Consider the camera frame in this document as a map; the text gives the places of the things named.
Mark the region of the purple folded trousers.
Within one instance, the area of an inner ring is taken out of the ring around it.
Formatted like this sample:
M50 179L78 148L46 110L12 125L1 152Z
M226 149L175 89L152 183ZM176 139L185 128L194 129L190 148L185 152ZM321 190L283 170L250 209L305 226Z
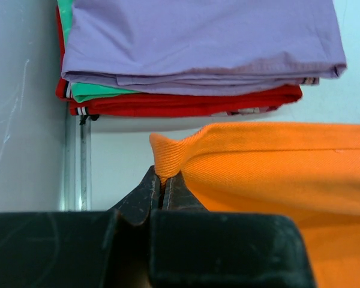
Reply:
M74 1L62 76L229 96L315 85L346 67L332 1Z

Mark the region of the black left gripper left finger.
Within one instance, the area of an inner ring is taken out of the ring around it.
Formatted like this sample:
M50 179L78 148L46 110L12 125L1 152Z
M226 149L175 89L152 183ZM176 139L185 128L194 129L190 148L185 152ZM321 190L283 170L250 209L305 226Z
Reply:
M149 287L149 169L105 211L0 213L0 287Z

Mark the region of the green folded trousers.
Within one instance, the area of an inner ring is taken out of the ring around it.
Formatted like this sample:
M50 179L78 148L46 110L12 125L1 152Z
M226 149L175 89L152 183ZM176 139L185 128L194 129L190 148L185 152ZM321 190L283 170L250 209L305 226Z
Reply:
M65 45L68 43L68 37L72 27L72 4L73 1L61 0L57 1L56 6L61 66L64 59ZM75 100L77 103L82 103L97 98L110 98L117 95L135 93L136 91L121 88L68 82L68 92L64 92L63 97L69 100Z

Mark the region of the orange trousers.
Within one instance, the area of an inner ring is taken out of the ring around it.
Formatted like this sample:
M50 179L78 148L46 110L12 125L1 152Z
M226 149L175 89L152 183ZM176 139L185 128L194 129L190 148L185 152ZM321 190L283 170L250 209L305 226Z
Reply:
M291 218L319 287L360 287L360 125L216 123L149 141L162 183L181 173L210 211Z

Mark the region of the red folded trousers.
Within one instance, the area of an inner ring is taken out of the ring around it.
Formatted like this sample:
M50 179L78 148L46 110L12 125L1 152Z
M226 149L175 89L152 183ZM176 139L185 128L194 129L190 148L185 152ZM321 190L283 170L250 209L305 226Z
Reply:
M73 116L125 116L179 118L196 116L250 115L275 111L302 98L299 86L284 85L267 91L239 96L189 96L172 94L122 94L82 103L63 97L68 81L59 79L56 96L68 103Z

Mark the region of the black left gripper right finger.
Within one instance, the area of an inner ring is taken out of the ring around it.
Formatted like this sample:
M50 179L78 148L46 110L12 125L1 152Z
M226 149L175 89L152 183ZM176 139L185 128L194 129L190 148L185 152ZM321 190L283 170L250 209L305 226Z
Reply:
M210 212L182 175L149 220L154 287L316 287L302 236L282 215Z

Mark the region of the aluminium frame rail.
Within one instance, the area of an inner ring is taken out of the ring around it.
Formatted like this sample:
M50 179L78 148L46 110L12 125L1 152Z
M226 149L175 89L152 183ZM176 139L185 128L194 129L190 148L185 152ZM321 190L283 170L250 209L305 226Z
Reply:
M81 116L66 117L60 210L91 209L91 123Z

